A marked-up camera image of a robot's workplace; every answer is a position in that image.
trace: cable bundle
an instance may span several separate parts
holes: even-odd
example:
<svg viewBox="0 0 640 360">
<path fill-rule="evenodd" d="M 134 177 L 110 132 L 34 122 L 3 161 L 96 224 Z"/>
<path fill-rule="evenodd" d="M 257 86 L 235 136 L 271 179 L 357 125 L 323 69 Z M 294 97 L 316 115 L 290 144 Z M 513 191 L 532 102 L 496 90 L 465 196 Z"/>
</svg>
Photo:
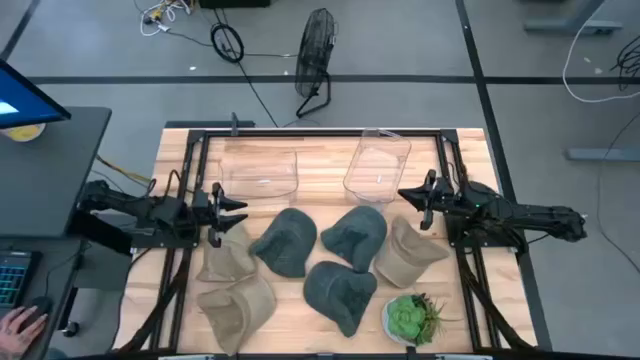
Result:
<svg viewBox="0 0 640 360">
<path fill-rule="evenodd" d="M 609 71 L 615 69 L 618 69 L 618 89 L 625 91 L 629 84 L 623 81 L 624 78 L 634 78 L 640 71 L 640 36 L 620 50 L 616 64 Z"/>
</svg>

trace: white cable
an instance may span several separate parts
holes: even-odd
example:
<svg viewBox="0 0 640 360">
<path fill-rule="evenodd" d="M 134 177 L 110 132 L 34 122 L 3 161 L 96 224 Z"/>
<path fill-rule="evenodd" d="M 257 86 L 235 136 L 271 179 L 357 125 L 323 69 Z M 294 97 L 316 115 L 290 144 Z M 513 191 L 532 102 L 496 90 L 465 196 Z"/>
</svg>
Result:
<svg viewBox="0 0 640 360">
<path fill-rule="evenodd" d="M 140 34 L 142 34 L 142 36 L 153 36 L 157 33 L 159 33 L 160 31 L 162 31 L 160 29 L 160 24 L 154 22 L 154 24 L 158 27 L 156 29 L 156 31 L 151 32 L 151 33 L 145 33 L 144 32 L 144 18 L 145 16 L 152 10 L 155 10 L 161 6 L 167 6 L 166 9 L 164 10 L 164 13 L 167 14 L 167 18 L 169 19 L 169 21 L 174 22 L 176 20 L 176 13 L 173 11 L 173 9 L 185 9 L 180 3 L 176 3 L 173 2 L 169 5 L 168 1 L 166 0 L 161 0 L 160 3 L 158 3 L 157 5 L 154 5 L 150 8 L 148 8 L 147 10 L 143 11 L 142 14 L 140 14 Z"/>
<path fill-rule="evenodd" d="M 571 47 L 569 47 L 569 54 L 567 55 L 567 61 L 564 63 L 564 69 L 562 69 L 562 82 L 564 83 L 564 87 L 567 88 L 567 91 L 569 92 L 569 94 L 571 94 L 571 96 L 573 96 L 574 99 L 587 104 L 597 104 L 597 103 L 603 103 L 611 100 L 631 99 L 633 97 L 640 95 L 640 91 L 638 91 L 637 93 L 633 93 L 629 95 L 610 96 L 603 99 L 584 99 L 576 95 L 573 91 L 571 91 L 571 88 L 567 83 L 567 68 L 569 67 L 569 61 L 571 60 L 573 47 L 576 45 L 576 41 L 578 40 L 578 37 L 580 37 L 580 33 L 582 33 L 582 30 L 584 30 L 585 26 L 587 26 L 589 21 L 598 13 L 598 11 L 600 11 L 600 9 L 602 9 L 602 6 L 600 6 L 596 11 L 594 11 L 593 14 L 591 14 L 591 16 L 587 19 L 587 21 L 585 21 L 584 24 L 582 24 L 582 27 L 580 28 L 580 30 L 578 30 L 578 33 L 573 38 Z"/>
<path fill-rule="evenodd" d="M 156 29 L 156 31 L 152 32 L 152 33 L 145 33 L 144 32 L 144 18 L 147 15 L 147 13 L 151 10 L 154 10 L 156 8 L 159 8 L 160 6 L 162 6 L 164 4 L 164 0 L 162 0 L 158 5 L 154 5 L 150 8 L 148 8 L 147 10 L 143 11 L 142 14 L 140 14 L 140 34 L 142 34 L 142 36 L 153 36 L 157 33 L 160 32 L 160 29 Z"/>
</svg>

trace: monitor screen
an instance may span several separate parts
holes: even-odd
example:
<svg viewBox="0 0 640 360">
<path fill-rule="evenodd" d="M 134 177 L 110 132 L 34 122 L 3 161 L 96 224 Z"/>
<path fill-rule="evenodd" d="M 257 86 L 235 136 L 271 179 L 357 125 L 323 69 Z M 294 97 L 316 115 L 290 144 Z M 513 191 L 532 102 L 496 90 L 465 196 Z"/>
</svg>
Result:
<svg viewBox="0 0 640 360">
<path fill-rule="evenodd" d="M 0 129 L 68 118 L 64 108 L 0 60 Z"/>
</svg>

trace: green succulent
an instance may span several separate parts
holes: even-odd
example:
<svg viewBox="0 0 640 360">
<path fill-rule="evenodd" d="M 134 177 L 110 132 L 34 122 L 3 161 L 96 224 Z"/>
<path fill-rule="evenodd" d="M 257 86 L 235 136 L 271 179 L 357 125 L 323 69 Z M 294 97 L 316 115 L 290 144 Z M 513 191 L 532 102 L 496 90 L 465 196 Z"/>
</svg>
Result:
<svg viewBox="0 0 640 360">
<path fill-rule="evenodd" d="M 430 343 L 440 329 L 440 311 L 424 294 L 400 296 L 387 308 L 389 332 L 416 346 Z"/>
<path fill-rule="evenodd" d="M 389 331 L 405 340 L 415 342 L 422 330 L 426 311 L 417 306 L 411 296 L 400 296 L 387 308 Z"/>
</svg>

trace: keyboard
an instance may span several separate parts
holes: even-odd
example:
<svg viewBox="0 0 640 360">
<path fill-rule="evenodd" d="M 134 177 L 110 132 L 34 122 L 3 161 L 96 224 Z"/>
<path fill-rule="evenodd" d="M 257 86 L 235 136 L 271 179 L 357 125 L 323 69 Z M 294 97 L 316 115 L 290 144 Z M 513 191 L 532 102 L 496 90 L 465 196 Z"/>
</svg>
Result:
<svg viewBox="0 0 640 360">
<path fill-rule="evenodd" d="M 20 305 L 38 259 L 37 252 L 0 251 L 0 312 Z"/>
</svg>

